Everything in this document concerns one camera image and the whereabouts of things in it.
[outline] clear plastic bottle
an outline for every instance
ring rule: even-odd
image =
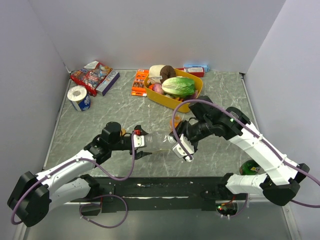
[[[169,136],[168,132],[154,131],[144,136],[145,147],[141,148],[141,150],[147,153],[154,153],[160,150],[170,151],[175,143],[175,139]]]

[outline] green bottle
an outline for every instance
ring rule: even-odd
[[[250,159],[241,165],[239,172],[241,175],[256,175],[260,168],[261,167],[258,165],[258,163]]]

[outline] toilet paper roll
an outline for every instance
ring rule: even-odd
[[[66,96],[70,100],[75,110],[85,111],[90,108],[91,100],[85,87],[74,86],[73,88],[69,89]]]

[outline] orange box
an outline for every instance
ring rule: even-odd
[[[145,79],[149,75],[149,70],[138,69],[135,74],[135,78],[131,88],[132,96],[147,96],[147,91],[145,89]]]

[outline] blue box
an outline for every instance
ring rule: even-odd
[[[96,92],[102,96],[106,95],[112,85],[117,81],[120,77],[120,73],[118,71],[112,70],[108,76],[105,77],[102,83],[95,89]]]

